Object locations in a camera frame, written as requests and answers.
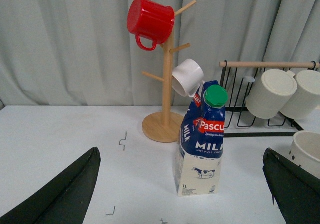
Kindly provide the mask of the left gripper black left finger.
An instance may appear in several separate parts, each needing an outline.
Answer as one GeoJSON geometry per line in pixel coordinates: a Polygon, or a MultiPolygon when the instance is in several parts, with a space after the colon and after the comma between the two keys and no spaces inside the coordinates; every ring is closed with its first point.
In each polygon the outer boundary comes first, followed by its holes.
{"type": "Polygon", "coordinates": [[[93,147],[0,218],[2,224],[82,224],[98,179],[101,155],[93,147]]]}

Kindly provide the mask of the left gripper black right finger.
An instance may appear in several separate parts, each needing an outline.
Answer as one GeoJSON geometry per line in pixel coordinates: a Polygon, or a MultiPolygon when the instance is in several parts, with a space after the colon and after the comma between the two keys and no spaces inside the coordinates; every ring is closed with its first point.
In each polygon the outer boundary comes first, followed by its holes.
{"type": "Polygon", "coordinates": [[[320,180],[272,148],[263,155],[263,172],[287,224],[320,222],[320,180]]]}

